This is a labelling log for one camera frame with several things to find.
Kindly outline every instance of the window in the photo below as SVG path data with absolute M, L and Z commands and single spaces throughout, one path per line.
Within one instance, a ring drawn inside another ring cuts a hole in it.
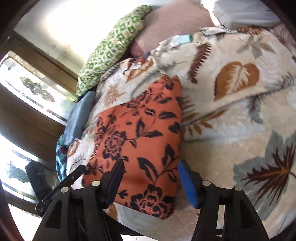
M 37 204 L 38 200 L 28 179 L 25 166 L 30 161 L 38 161 L 42 164 L 46 164 L 46 162 L 19 148 L 2 135 L 0 135 L 0 143 L 0 152 L 2 153 L 2 160 L 0 161 L 0 179 L 3 189 L 21 199 Z M 45 167 L 44 173 L 47 183 L 52 188 L 55 188 L 59 184 L 54 169 L 55 165 L 54 163 L 48 164 L 51 164 L 51 167 Z
M 0 83 L 44 115 L 66 125 L 76 96 L 9 51 L 0 63 Z

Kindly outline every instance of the brown leaf print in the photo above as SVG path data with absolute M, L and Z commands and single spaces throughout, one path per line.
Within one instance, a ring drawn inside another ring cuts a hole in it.
M 215 100 L 235 93 L 246 87 L 255 86 L 259 81 L 259 69 L 256 65 L 248 63 L 242 65 L 235 61 L 225 65 L 215 80 Z
M 154 64 L 153 59 L 146 60 L 145 63 L 139 69 L 132 69 L 126 82 L 138 77 L 143 72 L 147 71 Z
M 194 124 L 193 128 L 197 131 L 198 134 L 202 134 L 202 129 L 200 128 L 200 126 L 198 124 Z
M 200 122 L 200 124 L 201 124 L 202 126 L 206 127 L 206 128 L 211 128 L 211 129 L 213 129 L 213 127 L 212 127 L 209 123 L 204 122 L 203 120 Z
M 269 44 L 261 43 L 260 47 L 263 48 L 265 51 L 276 53 Z
M 240 27 L 237 29 L 237 31 L 243 34 L 259 35 L 262 33 L 262 27 L 257 27 L 257 26 L 251 26 L 248 28 Z
M 272 203 L 275 198 L 277 202 L 288 181 L 289 174 L 296 178 L 296 175 L 290 171 L 294 161 L 295 148 L 294 143 L 291 146 L 287 146 L 286 151 L 283 153 L 283 160 L 281 160 L 278 149 L 276 148 L 275 153 L 272 154 L 276 164 L 275 167 L 266 163 L 267 168 L 261 166 L 261 170 L 259 171 L 252 168 L 252 173 L 247 173 L 247 177 L 242 179 L 248 180 L 245 185 L 250 182 L 255 182 L 255 184 L 265 182 L 255 194 L 258 197 L 255 204 L 266 193 L 269 193 L 268 197 L 272 195 L 270 203 Z
M 118 220 L 118 218 L 117 218 L 117 210 L 116 210 L 116 207 L 115 207 L 114 203 L 111 204 L 109 206 L 109 208 L 107 209 L 107 214 L 110 217 L 112 217 L 114 220 L 116 220 L 116 221 Z
M 197 53 L 191 63 L 190 70 L 188 71 L 188 77 L 190 81 L 194 84 L 197 84 L 197 79 L 195 78 L 198 69 L 202 66 L 204 63 L 204 60 L 207 59 L 208 53 L 211 52 L 211 44 L 205 43 L 201 44 L 200 46 L 196 47 Z
M 119 93 L 118 88 L 119 88 L 118 83 L 116 83 L 114 86 L 110 86 L 110 89 L 107 91 L 107 95 L 105 97 L 104 104 L 106 107 L 113 104 L 113 102 L 117 101 L 117 98 L 125 94 L 125 92 Z
M 189 134 L 190 134 L 191 136 L 193 136 L 193 132 L 192 132 L 192 129 L 191 129 L 190 126 L 188 126 L 188 131 L 189 131 Z
M 215 112 L 209 114 L 208 116 L 205 116 L 205 117 L 199 119 L 198 121 L 195 121 L 194 124 L 188 126 L 189 134 L 191 136 L 193 134 L 191 126 L 193 126 L 194 130 L 200 135 L 202 134 L 202 129 L 200 126 L 203 126 L 205 128 L 209 128 L 209 129 L 213 129 L 213 126 L 211 124 L 209 124 L 207 121 L 220 117 L 225 111 L 227 111 L 227 110 L 215 111 Z
M 220 117 L 221 115 L 223 115 L 223 113 L 225 111 L 227 111 L 227 109 L 226 110 L 216 111 L 216 112 L 214 112 L 214 114 L 210 115 L 207 119 L 208 120 L 216 119 L 216 118 Z
M 189 98 L 189 96 L 183 97 L 181 101 L 182 106 L 182 121 L 190 121 L 195 116 L 197 116 L 199 113 L 194 111 L 195 104 L 192 103 L 192 100 Z
M 67 155 L 68 158 L 75 154 L 78 146 L 79 146 L 79 141 L 78 140 L 73 141 L 73 143 L 68 148 L 68 155 Z

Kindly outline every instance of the wall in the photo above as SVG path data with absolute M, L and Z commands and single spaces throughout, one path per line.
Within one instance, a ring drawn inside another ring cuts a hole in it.
M 173 0 L 41 0 L 15 31 L 76 74 L 117 21 L 134 8 Z

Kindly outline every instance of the pillow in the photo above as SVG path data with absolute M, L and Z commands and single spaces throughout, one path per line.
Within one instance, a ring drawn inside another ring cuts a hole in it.
M 160 219 L 172 215 L 178 189 L 181 96 L 179 78 L 163 74 L 138 97 L 103 111 L 82 185 L 100 180 L 122 159 L 125 174 L 115 202 Z
M 219 0 L 212 12 L 229 30 L 249 26 L 273 27 L 281 22 L 260 0 Z
M 81 69 L 76 91 L 78 96 L 98 84 L 100 76 L 122 57 L 134 37 L 145 27 L 145 21 L 141 19 L 151 11 L 151 6 L 142 5 L 117 22 Z
M 214 26 L 210 13 L 190 0 L 177 1 L 149 13 L 146 28 L 135 38 L 131 54 L 138 57 L 155 49 L 158 44 L 174 35 L 194 34 L 200 27 Z
M 87 92 L 71 111 L 64 132 L 64 146 L 67 148 L 75 139 L 81 138 L 82 131 L 89 118 L 89 113 L 94 105 L 95 97 L 95 91 Z

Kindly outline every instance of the tan pillow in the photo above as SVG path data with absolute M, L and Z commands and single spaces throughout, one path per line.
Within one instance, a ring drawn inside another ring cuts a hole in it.
M 194 34 L 199 27 L 214 26 L 210 13 L 192 0 L 176 1 L 152 11 L 144 18 L 146 28 L 131 44 L 135 57 L 155 49 L 159 42 L 173 36 Z

